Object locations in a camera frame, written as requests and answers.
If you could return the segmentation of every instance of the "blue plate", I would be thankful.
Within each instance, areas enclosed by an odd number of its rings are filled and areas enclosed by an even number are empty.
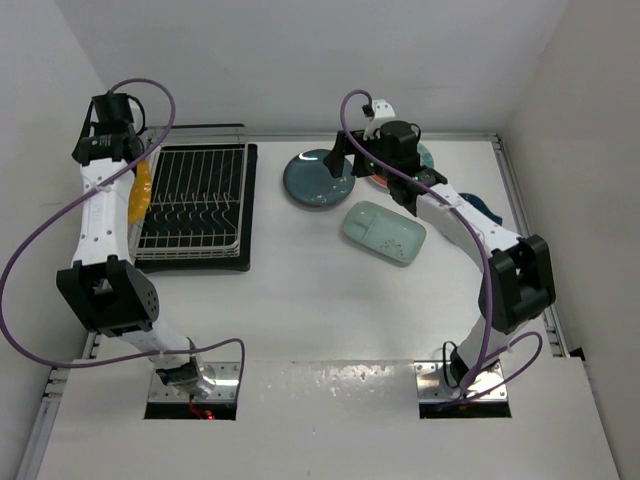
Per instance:
[[[291,198],[308,207],[331,207],[340,203],[353,190],[356,178],[351,175],[351,163],[344,162],[342,177],[333,178],[322,163],[329,150],[318,149],[301,153],[284,169],[284,188]]]

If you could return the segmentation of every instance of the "soap dish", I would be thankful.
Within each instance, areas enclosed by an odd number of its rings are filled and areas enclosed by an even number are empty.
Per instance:
[[[419,223],[371,202],[356,203],[342,229],[353,241],[406,265],[416,258],[427,236]]]

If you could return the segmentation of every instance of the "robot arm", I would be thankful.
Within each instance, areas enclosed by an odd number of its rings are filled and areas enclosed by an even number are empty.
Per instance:
[[[508,346],[516,332],[529,320],[537,317],[555,301],[555,287],[547,243],[537,235],[527,239],[496,225],[484,214],[465,201],[438,171],[420,164],[417,145],[420,131],[415,125],[396,120],[395,113],[385,100],[374,100],[363,107],[370,123],[365,130],[350,132],[358,144],[385,164],[413,177],[446,199],[443,205],[413,183],[399,178],[385,168],[369,162],[356,149],[344,131],[338,132],[332,151],[324,163],[334,177],[343,172],[346,155],[354,155],[353,175],[365,177],[379,175],[387,180],[390,194],[396,203],[410,213],[432,224],[440,233],[459,246],[483,271],[483,262],[473,238],[456,218],[456,210],[472,225],[482,241],[489,258],[493,285],[493,316],[485,368],[496,361],[495,353]],[[478,361],[486,324],[486,298],[484,285],[478,303],[481,316],[468,337],[451,355],[450,371],[459,384],[464,375]]]
[[[126,94],[94,97],[98,122],[89,134],[87,116],[74,151],[84,191],[124,168],[144,150],[134,131],[134,116]],[[129,193],[135,173],[127,172],[84,203],[78,247],[71,268],[57,274],[56,284],[83,326],[120,338],[141,352],[189,350],[185,336],[162,319],[156,289],[136,269],[127,242]],[[149,357],[165,385],[201,396],[211,390],[195,356]]]

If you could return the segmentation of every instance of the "rectangular opening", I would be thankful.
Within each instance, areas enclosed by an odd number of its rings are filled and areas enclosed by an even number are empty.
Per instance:
[[[235,420],[236,393],[240,364],[237,362],[205,362],[206,376],[215,386],[208,397],[195,398],[162,383],[152,373],[145,420]]]
[[[193,411],[186,403],[147,403],[145,420],[235,420],[236,404],[195,403]]]
[[[461,405],[447,406],[459,398],[444,379],[441,361],[415,362],[420,418],[511,418],[507,387],[502,385],[482,397]],[[496,362],[481,372],[469,389],[469,395],[484,392],[503,381],[502,366]]]

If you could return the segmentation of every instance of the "white tabletop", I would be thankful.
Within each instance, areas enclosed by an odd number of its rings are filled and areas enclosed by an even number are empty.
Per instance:
[[[490,142],[425,144],[459,192],[514,228]],[[468,334],[480,273],[429,226],[405,268],[344,239],[342,219],[360,200],[406,214],[366,179],[333,210],[298,208],[282,171],[314,148],[331,144],[258,145],[250,272],[151,277],[161,314],[198,345],[245,340],[238,420],[143,420],[146,360],[74,371],[39,478],[617,478],[580,362],[552,358],[548,346],[509,386],[513,418],[418,418],[411,361]],[[530,328],[544,331],[541,320]],[[533,347],[504,357],[505,372]],[[107,340],[100,358],[129,352]],[[366,382],[353,375],[362,371]]]

